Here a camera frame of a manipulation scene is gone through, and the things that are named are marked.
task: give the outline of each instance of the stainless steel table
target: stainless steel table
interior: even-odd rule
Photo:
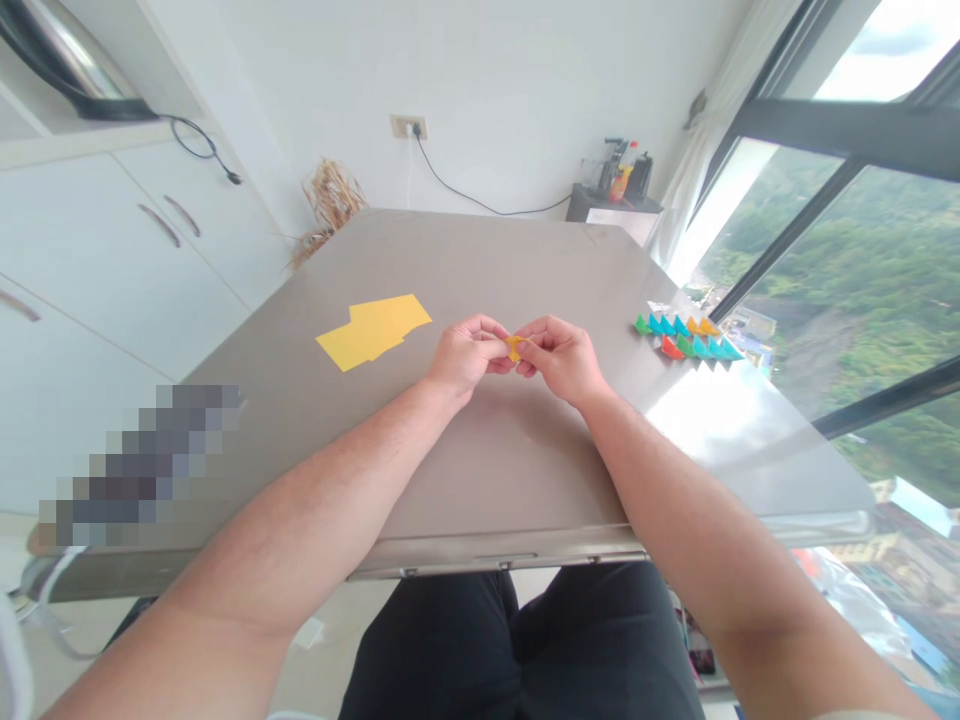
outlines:
[[[414,293],[434,322],[341,373],[314,341],[348,306]],[[690,308],[625,231],[575,223],[369,210],[187,379],[237,384],[223,453],[136,547],[91,548],[51,600],[154,595],[260,488],[419,379],[449,323],[515,329],[552,313],[587,328],[610,384],[736,492],[786,545],[869,535],[862,478],[746,362],[667,360],[632,323],[647,301]],[[42,548],[32,593],[59,551]],[[355,577],[641,557],[582,419],[541,378],[487,376],[417,470]]]

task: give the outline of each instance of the left hand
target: left hand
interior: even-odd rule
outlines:
[[[508,337],[493,318],[471,315],[443,331],[424,379],[450,391],[462,407],[485,373],[506,375],[513,369],[510,347],[503,342]]]

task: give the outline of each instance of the white curtain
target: white curtain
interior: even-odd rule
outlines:
[[[653,259],[678,285],[689,279],[688,264],[671,268],[671,261],[693,217],[710,159],[800,3],[801,0],[753,0],[720,72],[706,88],[706,108],[687,131],[683,157],[667,187],[663,214],[648,246]]]

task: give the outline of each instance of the window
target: window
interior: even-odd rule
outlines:
[[[741,140],[690,225],[688,236],[695,239],[685,244],[716,239],[684,288],[687,294],[705,311],[716,307],[841,162],[828,155]]]
[[[677,257],[871,483],[881,536],[836,553],[960,666],[960,2],[803,0]]]
[[[780,164],[793,184],[822,176],[806,157]],[[766,218],[786,211],[781,197],[768,197],[745,218],[750,231],[738,244],[711,248],[704,262],[718,277],[742,274],[727,246],[769,242]],[[735,343],[749,333],[771,346],[773,382],[815,420],[960,353],[958,259],[960,184],[868,167],[723,326]],[[736,327],[744,318],[746,330]]]
[[[906,478],[936,504],[960,507],[960,395],[920,405],[833,443],[868,482]],[[950,534],[953,521],[946,509],[925,503],[922,512],[930,513],[924,515],[928,525]]]
[[[890,102],[907,95],[960,40],[955,0],[847,2],[770,96]]]

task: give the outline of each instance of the cabinet handle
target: cabinet handle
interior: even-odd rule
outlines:
[[[180,247],[180,238],[177,237],[177,234],[167,225],[163,218],[157,215],[153,210],[148,208],[146,205],[137,203],[137,207],[143,210],[147,215],[153,218],[153,221],[160,226],[160,228],[173,240],[173,244],[177,247]]]
[[[23,316],[26,317],[27,320],[29,320],[30,322],[37,322],[40,320],[40,315],[37,313],[36,310],[34,310],[32,307],[27,305],[22,300],[15,298],[13,295],[10,295],[9,293],[5,293],[3,290],[0,290],[0,301],[3,301],[4,303],[12,307],[14,310],[17,310],[18,312],[22,313]]]
[[[188,212],[184,209],[183,205],[181,205],[180,203],[178,203],[176,200],[174,200],[174,199],[173,199],[172,197],[170,197],[169,195],[164,195],[164,196],[163,196],[163,199],[166,200],[166,201],[167,201],[168,203],[170,203],[171,205],[173,205],[174,209],[176,209],[176,211],[177,211],[178,213],[180,213],[180,216],[181,216],[184,220],[186,220],[188,223],[190,223],[190,227],[193,228],[193,234],[196,235],[197,237],[200,237],[200,226],[197,225],[197,221],[196,221],[196,220],[194,220],[192,217],[190,217],[190,213],[188,213]]]

